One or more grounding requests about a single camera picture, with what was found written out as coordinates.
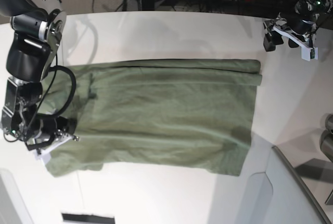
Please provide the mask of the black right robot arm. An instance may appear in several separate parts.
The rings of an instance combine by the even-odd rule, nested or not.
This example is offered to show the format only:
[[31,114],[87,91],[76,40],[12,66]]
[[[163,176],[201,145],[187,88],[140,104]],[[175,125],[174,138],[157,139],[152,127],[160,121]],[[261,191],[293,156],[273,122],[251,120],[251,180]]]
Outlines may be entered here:
[[[66,22],[61,0],[1,0],[1,15],[10,19],[14,39],[6,70],[2,130],[8,142],[22,141],[36,157],[43,158],[75,135],[76,121],[63,117],[76,90],[73,72],[58,64],[57,51]],[[71,90],[61,109],[43,114],[39,109],[48,90],[42,81],[49,73],[67,74]]]

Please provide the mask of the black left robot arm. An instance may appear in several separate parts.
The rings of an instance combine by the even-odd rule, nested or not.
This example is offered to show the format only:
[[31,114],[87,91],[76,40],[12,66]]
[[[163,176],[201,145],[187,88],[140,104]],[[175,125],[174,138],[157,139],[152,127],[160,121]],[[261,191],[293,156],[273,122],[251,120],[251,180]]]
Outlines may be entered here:
[[320,15],[332,16],[332,0],[286,0],[285,5],[289,9],[263,22],[265,51],[275,51],[276,46],[284,43],[285,37],[290,48],[301,48],[302,59],[317,59],[315,41],[322,25],[317,21]]

